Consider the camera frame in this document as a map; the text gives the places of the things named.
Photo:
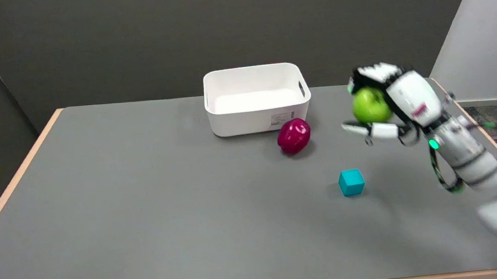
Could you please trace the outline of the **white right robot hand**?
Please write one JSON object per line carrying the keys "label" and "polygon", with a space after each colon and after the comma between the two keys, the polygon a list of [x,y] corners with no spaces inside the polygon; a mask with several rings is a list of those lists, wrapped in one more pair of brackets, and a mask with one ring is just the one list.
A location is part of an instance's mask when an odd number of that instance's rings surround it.
{"label": "white right robot hand", "polygon": [[397,124],[357,120],[341,124],[347,132],[363,135],[369,145],[373,139],[401,139],[412,130],[428,134],[449,121],[450,116],[431,85],[412,68],[383,62],[355,67],[348,92],[358,97],[367,88],[381,95],[392,114],[403,121]]}

